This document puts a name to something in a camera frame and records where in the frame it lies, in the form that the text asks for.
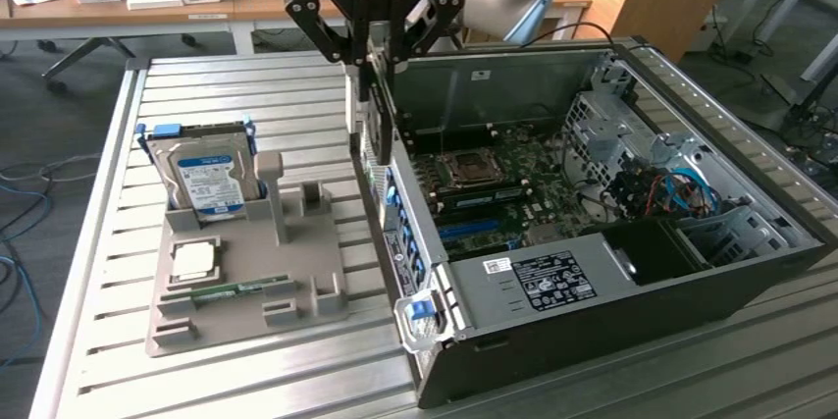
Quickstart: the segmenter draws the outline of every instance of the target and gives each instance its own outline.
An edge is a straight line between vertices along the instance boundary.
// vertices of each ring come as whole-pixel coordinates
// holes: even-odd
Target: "red cable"
[[[656,190],[658,189],[658,184],[661,183],[662,179],[664,179],[664,176],[657,176],[656,180],[653,181],[653,187],[650,188],[650,199],[646,202],[646,215],[648,216],[653,211],[653,197],[656,196]]]

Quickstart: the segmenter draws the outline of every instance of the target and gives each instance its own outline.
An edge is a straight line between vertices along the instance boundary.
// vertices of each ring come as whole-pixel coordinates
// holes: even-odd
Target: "motherboard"
[[[605,207],[586,208],[581,188],[562,172],[550,127],[514,124],[486,133],[485,146],[441,145],[438,152],[413,156],[453,261],[576,237],[608,218]]]

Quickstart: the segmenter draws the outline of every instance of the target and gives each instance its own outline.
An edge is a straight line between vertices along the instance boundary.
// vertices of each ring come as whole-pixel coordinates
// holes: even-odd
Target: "hard drive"
[[[262,197],[251,121],[185,127],[158,125],[139,142],[161,172],[171,209],[194,209],[202,222],[237,218]]]

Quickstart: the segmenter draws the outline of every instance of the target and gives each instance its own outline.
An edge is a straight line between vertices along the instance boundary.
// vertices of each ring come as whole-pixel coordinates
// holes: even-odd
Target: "chair leg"
[[[137,58],[137,56],[134,55],[134,53],[131,52],[129,47],[125,44],[122,44],[122,41],[119,41],[118,38],[109,38],[107,42],[114,47],[114,49],[122,53],[122,55],[126,58],[129,58],[129,59]]]
[[[79,60],[85,58],[89,54],[91,54],[103,44],[106,44],[106,41],[102,38],[89,39],[85,43],[79,45],[77,49],[73,50],[73,52],[67,56],[62,58],[58,63],[53,65],[50,70],[43,73],[42,77],[46,80],[53,80],[53,78],[55,78],[55,76],[58,76],[62,71],[65,71],[74,64],[77,64]]]

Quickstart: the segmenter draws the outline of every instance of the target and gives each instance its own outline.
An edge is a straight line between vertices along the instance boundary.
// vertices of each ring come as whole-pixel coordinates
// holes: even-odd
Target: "power supply label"
[[[529,304],[537,311],[557,308],[597,292],[570,251],[513,263]]]

